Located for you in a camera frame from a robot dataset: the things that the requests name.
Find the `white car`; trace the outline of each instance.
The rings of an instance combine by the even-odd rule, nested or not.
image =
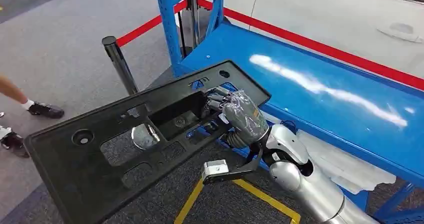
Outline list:
[[[224,6],[342,51],[424,78],[422,2],[224,0]],[[230,21],[253,32],[290,43],[245,23]]]

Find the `shoe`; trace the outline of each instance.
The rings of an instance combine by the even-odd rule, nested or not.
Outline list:
[[[30,155],[25,149],[23,140],[24,139],[16,132],[10,132],[5,137],[3,137],[0,142],[5,149],[11,150],[12,153],[16,156],[20,158],[29,158]]]
[[[28,112],[35,116],[59,119],[64,116],[65,111],[58,106],[34,102]]]

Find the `red stripe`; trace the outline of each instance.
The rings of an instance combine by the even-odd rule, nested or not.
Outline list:
[[[198,0],[197,3],[206,9],[212,9],[213,6],[212,3],[207,0]],[[378,64],[374,61],[364,59],[362,57],[350,54],[348,52],[339,50],[329,45],[322,44],[318,41],[306,38],[288,30],[281,29],[274,25],[268,24],[266,22],[260,21],[247,15],[243,15],[228,8],[224,8],[224,15],[233,18],[237,21],[246,23],[252,27],[261,29],[265,32],[274,34],[280,38],[284,38],[291,42],[300,44],[304,47],[310,48],[327,56],[339,59],[359,68],[382,75],[384,77],[390,78],[392,80],[404,83],[406,85],[424,91],[424,80],[419,77],[387,67],[385,65]]]
[[[184,9],[186,7],[187,7],[187,0],[183,0],[173,7],[173,11],[174,11],[174,13],[177,13],[177,12],[181,11],[182,9]],[[116,40],[116,43],[118,44],[119,47],[122,47],[125,44],[131,42],[132,40],[138,38],[139,36],[141,36],[142,34],[147,32],[148,30],[156,27],[161,22],[162,22],[161,15],[158,15],[155,18],[144,23],[142,26],[138,27],[137,29],[131,31],[130,33],[128,33],[128,34],[126,34],[126,35],[124,35],[120,38],[118,38]]]

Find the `black stanchion post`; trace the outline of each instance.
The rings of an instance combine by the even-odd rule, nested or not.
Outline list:
[[[188,8],[190,8],[191,10],[191,31],[193,36],[193,49],[194,49],[200,43],[198,0],[189,0]]]
[[[103,44],[110,60],[112,60],[113,67],[115,67],[115,70],[118,73],[128,94],[133,95],[138,93],[139,89],[137,88],[136,82],[134,81],[127,62],[125,61],[124,55],[122,54],[122,51],[117,44],[117,39],[114,36],[106,36],[101,40],[101,43]]]

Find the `blue table surface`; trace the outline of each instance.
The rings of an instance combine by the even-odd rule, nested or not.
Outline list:
[[[424,92],[226,23],[174,68],[224,60],[271,93],[265,111],[424,187]]]

